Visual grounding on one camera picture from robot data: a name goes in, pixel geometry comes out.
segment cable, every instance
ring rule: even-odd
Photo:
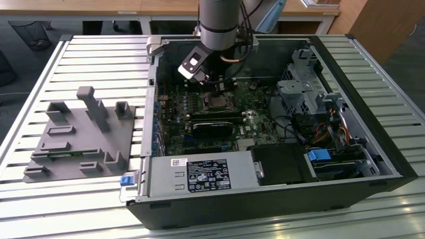
[[[251,16],[255,14],[255,12],[259,10],[259,8],[260,8],[263,2],[264,2],[264,0],[260,1],[259,5],[255,7],[255,9],[252,10],[252,12],[248,14],[248,17],[251,17]]]
[[[227,77],[225,79],[220,80],[220,81],[209,81],[208,84],[212,84],[212,85],[217,85],[217,84],[221,84],[229,80],[232,80],[232,78],[241,72],[244,66],[245,66],[245,61],[244,59],[249,56],[251,52],[252,52],[252,48],[253,48],[253,35],[252,35],[252,26],[251,26],[251,21],[249,21],[249,18],[248,18],[248,14],[247,14],[247,8],[245,8],[245,4],[244,2],[241,3],[241,12],[243,12],[243,15],[244,15],[244,22],[248,22],[248,26],[249,26],[249,37],[251,37],[251,45],[249,47],[247,46],[247,52],[245,52],[245,55],[243,56],[243,58],[237,59],[237,61],[235,63],[239,63],[241,62],[241,65],[239,67],[239,69],[235,71],[235,73],[232,74],[231,77]],[[220,57],[221,60],[223,58],[225,59],[224,61],[227,60],[235,60],[235,59],[227,59],[224,56]]]
[[[221,83],[224,83],[224,82],[232,80],[233,77],[235,77],[235,76],[240,73],[240,71],[243,70],[244,66],[245,66],[245,61],[241,62],[241,65],[240,65],[239,69],[235,71],[235,73],[232,74],[231,77],[228,77],[228,78],[225,78],[225,79],[223,79],[223,80],[220,80],[220,81],[208,81],[208,84],[217,85],[217,84],[221,84]]]
[[[277,119],[277,118],[285,118],[287,120],[292,120],[291,116],[276,116],[276,117],[273,117],[273,120]]]
[[[413,31],[412,31],[412,33],[409,34],[409,36],[412,36],[412,35],[416,33],[417,28],[419,28],[419,25],[416,24],[416,25],[415,25],[415,28],[413,28]]]
[[[292,124],[288,124],[287,126],[283,126],[279,122],[275,121],[275,123],[281,129],[284,129],[284,137],[287,137],[287,132],[289,132],[289,133],[293,134],[293,136],[297,137],[299,140],[303,141],[303,139],[300,138],[299,134],[293,130],[288,129],[288,126],[292,126]]]
[[[325,125],[325,123],[321,123],[321,124],[319,124],[319,126],[317,126],[317,129],[316,129],[316,138],[319,137],[320,128],[321,128],[321,126],[324,126],[324,125]]]
[[[252,49],[253,49],[253,33],[252,33],[252,25],[251,25],[251,20],[248,17],[248,13],[247,13],[247,7],[244,2],[241,3],[240,6],[241,12],[243,12],[243,17],[244,17],[244,23],[247,28],[247,32],[249,32],[249,39],[251,39],[251,44],[249,44],[249,49],[247,50],[244,56],[239,59],[228,59],[225,56],[220,56],[221,61],[227,62],[227,63],[239,63],[241,61],[244,61],[247,59],[247,57],[249,56]]]
[[[15,92],[15,93],[6,93],[0,94],[0,96],[8,96],[8,95],[28,95],[31,92]]]

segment wooden desk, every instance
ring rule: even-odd
[[[151,21],[196,20],[199,0],[143,0],[140,18],[144,34],[152,34]],[[321,22],[317,34],[327,34],[333,19],[340,15],[337,9],[307,8],[300,0],[288,0],[280,21]]]
[[[352,34],[384,64],[425,12],[425,0],[341,0],[329,34]]]
[[[141,0],[0,0],[7,20],[137,20]]]

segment metal panel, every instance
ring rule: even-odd
[[[145,63],[145,57],[89,57],[89,58],[63,58],[59,65],[97,65],[125,63]]]
[[[97,72],[97,73],[68,73],[55,74],[55,81],[99,81],[99,80],[123,80],[123,79],[145,79],[148,71],[128,71],[128,72]]]
[[[109,71],[148,71],[147,64],[111,64],[111,65],[81,65],[81,66],[59,66],[56,73],[79,73],[79,72],[109,72]]]
[[[67,51],[63,58],[113,57],[113,56],[148,56],[145,50],[123,51]]]
[[[63,54],[63,64],[77,63],[77,58],[91,62],[88,57],[115,58],[145,56],[145,44],[128,44],[145,36],[75,36],[83,45],[71,45]],[[93,43],[99,39],[112,39],[115,44]],[[401,96],[388,79],[377,74],[376,65],[363,66],[364,55],[343,36],[323,38],[329,51],[341,63],[349,80],[355,83],[379,121],[403,150],[408,161],[421,176],[413,183],[392,192],[380,193],[349,209],[287,215],[244,222],[224,223],[179,230],[149,231],[124,208],[119,200],[120,177],[77,179],[26,184],[22,182],[23,170],[30,162],[32,150],[39,142],[47,116],[48,101],[66,100],[69,108],[84,107],[76,97],[79,85],[95,85],[95,96],[105,106],[116,101],[128,101],[137,106],[136,116],[144,117],[145,82],[148,66],[144,63],[115,62],[104,65],[93,73],[88,65],[64,65],[50,70],[36,104],[32,105],[22,127],[16,145],[7,154],[0,176],[0,238],[407,238],[425,232],[425,127],[421,115],[412,110],[412,104]],[[137,70],[124,70],[121,66],[139,65]],[[140,141],[144,120],[135,122],[131,168],[140,165]]]
[[[68,51],[147,50],[145,44],[69,45]]]
[[[141,44],[147,43],[147,38],[76,38],[72,39],[69,45],[75,44]]]

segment blue plastic latch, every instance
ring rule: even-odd
[[[329,151],[327,149],[313,149],[307,153],[311,161],[323,161],[323,160],[331,160]]]
[[[120,184],[121,184],[121,186],[135,185],[135,176],[123,176]]]

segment table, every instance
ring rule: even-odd
[[[152,34],[151,21],[196,21],[199,0],[143,0],[140,24],[144,34]],[[316,34],[328,34],[333,19],[340,15],[337,9],[307,8],[300,0],[288,0],[279,21],[317,21]]]
[[[329,34],[352,34],[384,64],[424,16],[425,1],[343,0],[340,10]]]
[[[120,202],[120,177],[26,184],[23,171],[48,116],[48,102],[75,97],[93,86],[105,106],[137,107],[129,170],[140,167],[147,36],[73,36],[60,41],[0,146],[0,238],[407,238],[425,232],[425,116],[356,40],[321,36],[420,178],[376,194],[348,209],[312,212],[179,230],[149,231]],[[331,88],[339,91],[329,74]]]
[[[199,0],[0,0],[4,20],[137,20],[144,34],[152,34],[153,20],[197,19]],[[317,34],[327,34],[337,9],[307,8],[288,0],[280,21],[320,22]]]
[[[6,20],[139,20],[141,0],[0,0]]]

